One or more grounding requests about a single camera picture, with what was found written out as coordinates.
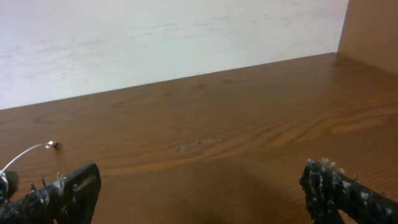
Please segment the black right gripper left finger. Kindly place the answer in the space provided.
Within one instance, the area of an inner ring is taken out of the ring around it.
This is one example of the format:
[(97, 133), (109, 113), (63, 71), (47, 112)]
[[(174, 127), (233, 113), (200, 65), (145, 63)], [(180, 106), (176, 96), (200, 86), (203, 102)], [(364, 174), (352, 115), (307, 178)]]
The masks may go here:
[(41, 188), (31, 184), (19, 200), (1, 194), (1, 223), (91, 223), (100, 190), (100, 171), (90, 163)]

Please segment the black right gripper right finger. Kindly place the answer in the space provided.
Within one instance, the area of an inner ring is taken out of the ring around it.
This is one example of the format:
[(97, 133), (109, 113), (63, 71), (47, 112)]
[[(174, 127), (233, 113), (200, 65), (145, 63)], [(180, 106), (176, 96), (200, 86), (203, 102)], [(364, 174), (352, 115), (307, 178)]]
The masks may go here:
[(344, 223), (341, 212), (356, 223), (397, 224), (397, 202), (350, 179), (334, 162), (309, 159), (299, 178), (312, 222)]

